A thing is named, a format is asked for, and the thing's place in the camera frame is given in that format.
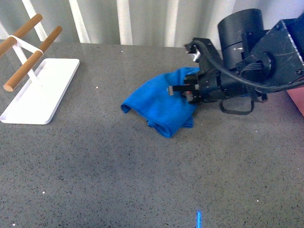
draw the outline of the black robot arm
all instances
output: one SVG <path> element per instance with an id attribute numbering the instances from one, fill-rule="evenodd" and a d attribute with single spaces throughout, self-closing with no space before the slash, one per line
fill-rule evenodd
<path id="1" fill-rule="evenodd" d="M 266 94 L 304 85 L 304 14 L 264 30 L 261 11 L 247 9 L 224 18 L 218 29 L 223 60 L 209 39 L 194 38 L 185 48 L 199 72 L 186 76 L 186 85 L 170 86 L 170 95 L 184 92 L 191 104 L 248 95 L 248 112 L 229 111 L 220 103 L 223 112 L 248 114 L 254 102 L 267 101 Z"/>

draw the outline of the blue towel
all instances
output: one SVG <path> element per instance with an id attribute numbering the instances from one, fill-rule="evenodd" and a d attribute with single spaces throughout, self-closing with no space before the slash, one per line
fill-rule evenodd
<path id="1" fill-rule="evenodd" d="M 183 85 L 184 77 L 195 74 L 198 67 L 183 67 L 171 73 L 158 75 L 135 90 L 121 105 L 124 113 L 131 108 L 143 116 L 148 126 L 154 127 L 166 138 L 181 127 L 192 128 L 192 113 L 196 105 L 188 104 L 180 92 L 169 96 L 168 86 Z"/>

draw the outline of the white stand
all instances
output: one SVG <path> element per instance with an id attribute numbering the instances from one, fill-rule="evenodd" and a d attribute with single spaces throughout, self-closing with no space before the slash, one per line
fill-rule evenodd
<path id="1" fill-rule="evenodd" d="M 37 50 L 18 39 L 14 50 L 22 63 L 26 57 L 20 47 Z M 79 59 L 47 58 L 35 72 L 31 70 L 26 82 L 10 103 L 0 120 L 7 124 L 48 124 L 57 110 L 75 72 Z"/>

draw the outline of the wooden dowel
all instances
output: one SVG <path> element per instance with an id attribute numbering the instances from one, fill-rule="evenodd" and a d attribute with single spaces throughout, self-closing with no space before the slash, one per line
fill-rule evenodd
<path id="1" fill-rule="evenodd" d="M 45 52 L 48 47 L 54 42 L 54 40 L 58 37 L 62 28 L 57 26 L 52 33 L 43 41 L 40 45 L 39 49 Z M 41 51 L 35 51 L 28 60 L 14 73 L 14 75 L 4 84 L 3 88 L 6 91 L 12 92 L 19 84 L 19 82 L 27 75 L 27 73 L 33 68 L 33 66 L 38 62 L 38 60 L 42 57 Z"/>
<path id="2" fill-rule="evenodd" d="M 41 14 L 36 14 L 27 23 L 21 26 L 16 32 L 13 33 L 14 36 L 18 38 L 24 37 L 35 25 L 37 25 L 42 20 Z M 5 41 L 0 44 L 0 58 L 15 44 L 17 40 L 13 37 L 8 37 Z"/>
<path id="3" fill-rule="evenodd" d="M 58 35 L 61 33 L 62 28 L 60 26 L 57 26 L 51 34 L 43 41 L 43 43 L 40 45 L 39 49 L 43 52 L 45 52 L 48 47 L 54 42 L 54 40 L 58 37 Z"/>

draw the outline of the speckled countertop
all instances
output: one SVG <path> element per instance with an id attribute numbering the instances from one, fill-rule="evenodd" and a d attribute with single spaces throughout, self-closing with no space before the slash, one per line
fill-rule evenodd
<path id="1" fill-rule="evenodd" d="M 304 118 L 286 92 L 248 116 L 202 104 L 166 139 L 120 104 L 194 66 L 184 49 L 55 43 L 46 57 L 80 66 L 51 123 L 0 123 L 1 228 L 194 228 L 197 210 L 204 228 L 304 227 Z M 18 67 L 0 59 L 0 84 Z M 0 89 L 1 113 L 21 87 Z"/>

